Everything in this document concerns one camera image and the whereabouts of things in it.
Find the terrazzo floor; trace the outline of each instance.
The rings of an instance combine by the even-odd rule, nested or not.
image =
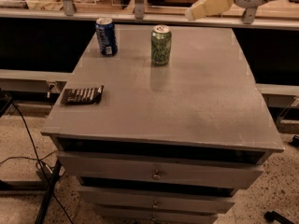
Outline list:
[[[55,150],[48,137],[40,134],[50,109],[20,106],[40,158]],[[293,223],[299,223],[299,148],[288,143],[293,134],[282,134],[285,151],[272,155],[263,165],[265,172],[247,190],[235,196],[234,207],[220,215],[215,224],[263,224],[268,223],[263,214],[277,211]],[[0,118],[0,162],[10,156],[35,157],[28,133],[17,112]],[[55,153],[45,162],[54,165]],[[1,180],[39,180],[36,162],[9,160],[0,164]],[[143,224],[149,221],[99,217],[91,204],[82,201],[77,193],[78,181],[68,174],[63,175],[55,186],[55,195],[65,207],[73,223]],[[43,199],[43,191],[0,191],[0,224],[34,223]],[[51,200],[44,223],[70,223],[55,200]]]

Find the can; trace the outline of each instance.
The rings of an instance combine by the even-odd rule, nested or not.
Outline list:
[[[110,18],[101,18],[96,21],[95,31],[101,53],[104,56],[113,56],[118,52],[115,37],[115,25]]]
[[[157,25],[151,31],[151,61],[157,65],[169,62],[172,34],[168,26]]]

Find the black cable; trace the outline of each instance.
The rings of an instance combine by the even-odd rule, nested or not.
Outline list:
[[[41,161],[45,160],[48,156],[52,155],[53,153],[58,152],[58,150],[52,151],[50,154],[48,154],[47,156],[45,156],[44,158],[40,159]],[[30,160],[30,161],[37,161],[37,159],[35,158],[30,158],[30,157],[26,157],[26,156],[11,156],[8,157],[7,159],[0,161],[0,165],[2,165],[3,163],[5,163],[6,161],[9,160],[21,160],[21,159],[25,159],[25,160]]]
[[[25,124],[26,131],[28,132],[28,135],[29,135],[29,137],[30,137],[32,146],[33,146],[34,151],[35,151],[35,154],[36,154],[36,158],[37,158],[38,164],[39,164],[40,167],[42,167],[41,159],[39,159],[39,157],[38,157],[37,150],[36,150],[36,146],[35,146],[35,142],[34,142],[34,140],[33,140],[33,138],[32,138],[32,135],[30,134],[30,131],[29,131],[28,126],[27,126],[27,122],[26,122],[25,118],[23,117],[23,115],[22,115],[21,111],[19,110],[19,108],[18,108],[16,105],[14,105],[14,104],[12,104],[12,105],[16,108],[16,110],[18,111],[18,113],[19,113],[20,116],[21,116],[21,119],[23,120],[23,122],[24,122],[24,124]],[[46,176],[46,174],[45,174],[44,169],[41,168],[41,171],[42,171],[43,175],[45,176],[45,178],[46,178],[46,180],[47,180],[47,182],[48,182],[48,184],[49,184],[50,182],[49,182],[49,180],[48,180],[48,178],[47,178],[47,176]],[[68,215],[68,213],[67,213],[66,210],[64,209],[63,205],[60,203],[60,201],[58,200],[58,198],[57,198],[56,195],[54,194],[54,192],[53,192],[53,197],[55,198],[56,202],[57,202],[57,203],[61,206],[61,208],[63,209],[63,211],[64,211],[64,213],[66,214],[66,216],[67,216],[68,220],[70,221],[70,223],[73,224],[72,219],[70,218],[70,216]]]

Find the gray tabletop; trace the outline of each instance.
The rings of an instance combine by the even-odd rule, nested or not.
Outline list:
[[[67,88],[104,85],[99,105],[60,98],[45,135],[282,151],[231,29],[171,27],[170,63],[150,63],[151,26],[117,25],[119,52],[103,57],[94,37]]]

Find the can lid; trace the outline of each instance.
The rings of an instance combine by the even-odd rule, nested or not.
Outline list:
[[[153,28],[153,31],[157,34],[168,34],[170,29],[166,25],[157,25]]]
[[[101,25],[108,25],[112,23],[111,18],[100,18],[96,21],[96,23],[101,24]]]

